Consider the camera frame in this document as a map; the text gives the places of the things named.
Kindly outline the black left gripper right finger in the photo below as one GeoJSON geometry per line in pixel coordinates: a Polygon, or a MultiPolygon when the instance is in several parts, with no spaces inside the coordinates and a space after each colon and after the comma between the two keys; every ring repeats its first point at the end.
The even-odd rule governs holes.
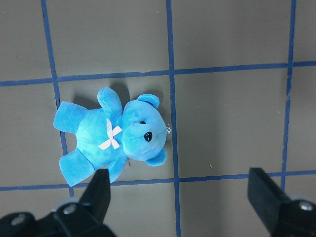
{"type": "Polygon", "coordinates": [[[270,236],[316,235],[316,203],[288,196],[263,169],[249,169],[247,197],[270,236]]]}

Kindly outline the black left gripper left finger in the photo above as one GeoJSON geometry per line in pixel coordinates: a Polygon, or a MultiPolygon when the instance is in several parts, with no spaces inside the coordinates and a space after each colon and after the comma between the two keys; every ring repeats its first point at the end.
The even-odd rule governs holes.
{"type": "Polygon", "coordinates": [[[97,170],[78,200],[68,200],[37,220],[30,212],[0,219],[2,237],[114,237],[103,223],[111,200],[109,172],[97,170]]]}

